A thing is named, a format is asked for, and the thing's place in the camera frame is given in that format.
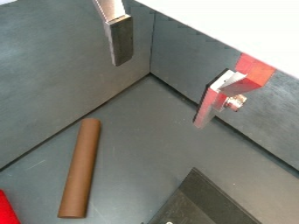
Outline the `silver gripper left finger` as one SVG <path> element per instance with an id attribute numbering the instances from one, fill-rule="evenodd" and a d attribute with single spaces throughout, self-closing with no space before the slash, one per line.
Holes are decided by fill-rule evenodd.
<path id="1" fill-rule="evenodd" d="M 112 64 L 117 67 L 133 56 L 133 18 L 121 0 L 92 0 L 101 17 L 108 39 Z"/>

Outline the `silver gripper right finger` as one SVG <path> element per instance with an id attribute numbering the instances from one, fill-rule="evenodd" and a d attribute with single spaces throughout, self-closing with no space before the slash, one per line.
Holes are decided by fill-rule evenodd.
<path id="1" fill-rule="evenodd" d="M 225 69 L 207 84 L 192 120 L 197 128 L 203 129 L 223 109 L 231 109 L 233 112 L 237 112 L 243 107 L 247 97 L 243 94 L 229 95 L 221 89 L 229 87 L 232 83 L 240 81 L 244 77 L 244 74 Z"/>

